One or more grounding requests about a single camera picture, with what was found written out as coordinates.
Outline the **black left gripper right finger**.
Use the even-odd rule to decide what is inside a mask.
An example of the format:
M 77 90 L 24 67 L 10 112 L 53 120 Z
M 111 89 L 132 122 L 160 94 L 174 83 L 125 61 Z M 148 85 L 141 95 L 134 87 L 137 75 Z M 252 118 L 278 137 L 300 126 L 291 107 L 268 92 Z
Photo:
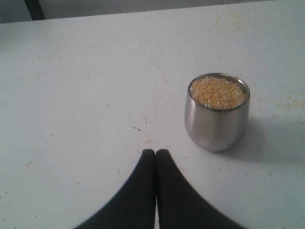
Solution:
M 188 183 L 170 151 L 156 152 L 157 208 L 161 229 L 242 229 Z

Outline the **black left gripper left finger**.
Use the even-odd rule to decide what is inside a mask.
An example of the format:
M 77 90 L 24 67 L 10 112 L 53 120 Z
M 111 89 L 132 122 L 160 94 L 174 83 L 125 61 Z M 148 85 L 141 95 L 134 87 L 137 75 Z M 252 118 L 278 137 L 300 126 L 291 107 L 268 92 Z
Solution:
M 155 152 L 142 151 L 120 190 L 78 229 L 153 229 L 155 224 Z

